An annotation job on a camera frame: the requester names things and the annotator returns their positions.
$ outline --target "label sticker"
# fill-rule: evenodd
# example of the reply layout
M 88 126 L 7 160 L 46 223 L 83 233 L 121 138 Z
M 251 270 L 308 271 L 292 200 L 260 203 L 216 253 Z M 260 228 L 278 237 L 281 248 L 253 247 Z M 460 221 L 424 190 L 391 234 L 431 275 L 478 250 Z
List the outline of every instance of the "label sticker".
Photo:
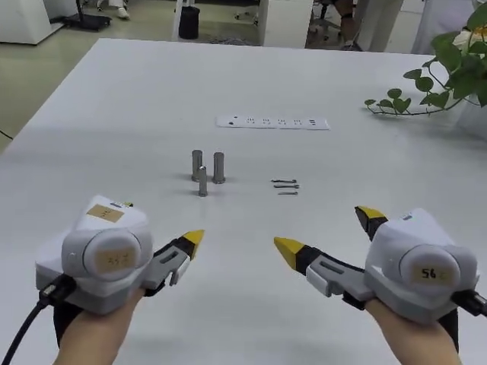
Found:
M 412 281 L 418 284 L 453 285 L 454 277 L 450 268 L 441 266 L 416 265 L 412 271 Z
M 101 274 L 135 267 L 135 249 L 106 249 L 95 255 L 95 264 Z
M 87 211 L 86 214 L 104 219 L 105 221 L 116 223 L 125 213 L 123 213 L 122 211 L 117 211 L 116 209 L 96 204 L 92 209 Z

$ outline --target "white floor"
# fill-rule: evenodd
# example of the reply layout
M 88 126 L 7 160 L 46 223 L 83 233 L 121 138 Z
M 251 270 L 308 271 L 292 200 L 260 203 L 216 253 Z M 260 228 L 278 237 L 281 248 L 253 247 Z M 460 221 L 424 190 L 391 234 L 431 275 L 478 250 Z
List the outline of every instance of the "white floor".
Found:
M 0 44 L 0 129 L 15 136 L 98 38 L 170 40 L 174 2 L 132 0 L 130 4 L 131 21 L 114 19 L 112 26 L 100 33 L 61 29 L 39 46 Z M 257 39 L 251 18 L 234 19 L 238 8 L 198 7 L 202 41 L 212 37 Z M 402 11 L 387 52 L 409 53 L 420 19 L 420 14 Z M 0 151 L 8 142 L 0 136 Z

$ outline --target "power outlet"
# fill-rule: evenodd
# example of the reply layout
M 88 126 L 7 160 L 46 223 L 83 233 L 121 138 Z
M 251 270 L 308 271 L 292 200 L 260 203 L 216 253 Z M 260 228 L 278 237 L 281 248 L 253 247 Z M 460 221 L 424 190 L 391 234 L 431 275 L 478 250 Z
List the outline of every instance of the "power outlet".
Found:
M 225 128 L 261 128 L 261 129 L 308 129 L 328 130 L 329 126 L 324 118 L 269 118 L 254 116 L 219 116 L 216 119 L 218 127 Z

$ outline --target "hand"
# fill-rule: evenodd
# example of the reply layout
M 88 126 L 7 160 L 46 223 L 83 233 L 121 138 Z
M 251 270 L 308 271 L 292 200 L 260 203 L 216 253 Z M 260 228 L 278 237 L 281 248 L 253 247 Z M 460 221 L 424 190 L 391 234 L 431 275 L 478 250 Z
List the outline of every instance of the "hand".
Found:
M 135 307 L 144 293 L 138 289 L 127 303 L 105 316 L 81 312 L 63 333 L 54 364 L 112 364 L 125 340 Z
M 379 300 L 371 300 L 365 309 L 402 365 L 461 365 L 452 338 L 439 323 L 423 326 L 410 322 Z
M 160 255 L 164 251 L 163 249 L 159 249 L 154 253 L 154 257 Z M 156 293 L 158 293 L 164 287 L 164 282 L 156 290 L 146 290 L 144 295 L 146 297 L 152 297 Z M 66 329 L 69 325 L 76 319 L 78 316 L 83 312 L 83 309 L 79 306 L 75 306 L 74 304 L 70 304 L 64 302 L 61 305 L 58 305 L 54 308 L 54 329 L 56 331 L 56 339 L 58 341 L 58 346 L 61 343 L 61 338 L 64 335 Z

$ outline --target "plant leaf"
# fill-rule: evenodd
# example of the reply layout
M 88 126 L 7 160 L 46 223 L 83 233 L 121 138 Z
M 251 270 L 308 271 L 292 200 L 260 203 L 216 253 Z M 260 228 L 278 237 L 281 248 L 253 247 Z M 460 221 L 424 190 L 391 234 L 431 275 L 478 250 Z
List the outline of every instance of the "plant leaf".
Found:
M 408 78 L 410 80 L 417 80 L 421 77 L 421 69 L 420 68 L 417 68 L 416 70 L 411 70 L 411 71 L 407 71 L 403 77 L 404 78 Z
M 408 97 L 406 100 L 404 100 L 404 106 L 406 107 L 406 110 L 409 108 L 411 105 L 411 98 Z
M 406 111 L 406 104 L 404 100 L 400 98 L 396 98 L 393 100 L 394 109 L 397 110 L 398 113 L 403 114 Z
M 478 55 L 466 55 L 462 65 L 450 75 L 447 86 L 454 89 L 454 98 L 463 99 L 474 94 L 482 83 L 485 66 Z
M 391 108 L 391 109 L 394 109 L 394 105 L 392 104 L 392 102 L 388 99 L 382 99 L 378 104 L 378 106 L 382 106 L 384 108 Z
M 487 3 L 480 5 L 466 22 L 469 30 L 475 30 L 478 27 L 483 27 L 487 24 Z
M 416 88 L 424 93 L 430 91 L 433 88 L 433 85 L 433 80 L 428 77 L 423 77 L 416 80 Z
M 431 104 L 433 104 L 437 108 L 444 109 L 444 107 L 448 103 L 448 99 L 450 99 L 450 91 L 444 91 L 441 94 L 436 94 L 433 97 Z
M 428 106 L 433 105 L 433 104 L 431 103 L 431 94 L 426 95 L 426 96 L 423 98 L 423 100 L 421 100 L 421 101 L 419 102 L 419 105 L 428 105 Z
M 485 55 L 487 54 L 487 44 L 484 42 L 475 42 L 470 46 L 469 53 L 481 53 Z
M 435 63 L 438 59 L 434 57 L 433 59 L 430 59 L 429 61 L 423 63 L 424 68 L 429 68 L 433 63 Z
M 482 81 L 477 88 L 477 97 L 481 107 L 487 105 L 487 81 Z
M 390 89 L 389 91 L 387 91 L 387 96 L 391 99 L 397 99 L 401 96 L 402 93 L 403 91 L 401 89 Z
M 438 94 L 436 94 L 436 93 L 428 94 L 423 98 L 423 100 L 421 100 L 421 102 L 419 102 L 419 105 L 428 104 L 429 106 L 431 106 L 431 105 L 433 105 L 434 97 L 437 97 L 437 96 L 438 96 Z
M 443 43 L 436 50 L 438 61 L 448 70 L 455 71 L 462 61 L 462 52 L 452 43 Z
M 477 89 L 477 80 L 475 78 L 461 78 L 454 86 L 454 98 L 463 99 L 473 94 Z
M 458 31 L 440 34 L 439 36 L 433 38 L 431 41 L 431 46 L 436 51 L 439 47 L 441 47 L 441 45 L 452 44 L 458 34 L 460 34 Z

